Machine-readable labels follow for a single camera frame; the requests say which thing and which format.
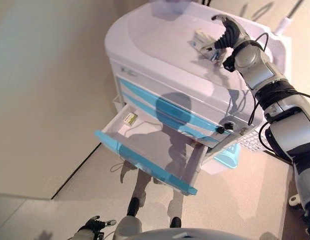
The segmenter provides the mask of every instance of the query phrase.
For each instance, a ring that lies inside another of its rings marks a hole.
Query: black knob
[[[231,123],[231,122],[227,122],[227,123],[225,123],[224,124],[224,128],[225,129],[230,129],[230,130],[233,130],[233,123]]]
[[[223,134],[225,132],[225,128],[223,126],[219,126],[217,129],[216,129],[216,132],[218,132],[219,134]]]

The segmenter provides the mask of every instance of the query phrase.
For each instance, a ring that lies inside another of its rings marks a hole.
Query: white handle
[[[288,18],[288,17],[284,17],[279,25],[277,26],[276,30],[274,31],[274,34],[277,36],[280,36],[283,34],[283,32],[285,31],[285,29],[291,24],[291,22],[293,21],[293,19]]]

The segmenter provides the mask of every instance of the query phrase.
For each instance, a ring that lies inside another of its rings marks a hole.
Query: open drawer
[[[131,126],[124,123],[129,113],[138,116]],[[185,195],[197,193],[193,185],[207,146],[130,105],[95,134],[107,148],[149,175]]]

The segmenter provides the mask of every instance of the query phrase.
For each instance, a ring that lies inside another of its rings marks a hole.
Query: wall
[[[104,37],[142,3],[121,2],[0,0],[0,193],[49,199],[98,144],[116,113]]]

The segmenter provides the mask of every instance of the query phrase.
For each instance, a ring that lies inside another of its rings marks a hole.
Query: floor
[[[101,145],[54,200],[0,197],[0,240],[67,240],[92,216],[120,220],[138,172],[128,171],[121,183],[122,165]],[[181,215],[183,227],[281,239],[290,179],[287,164],[242,148],[238,168],[217,175],[201,171],[195,196],[183,197],[150,181],[137,217],[144,231],[166,228],[171,217]]]

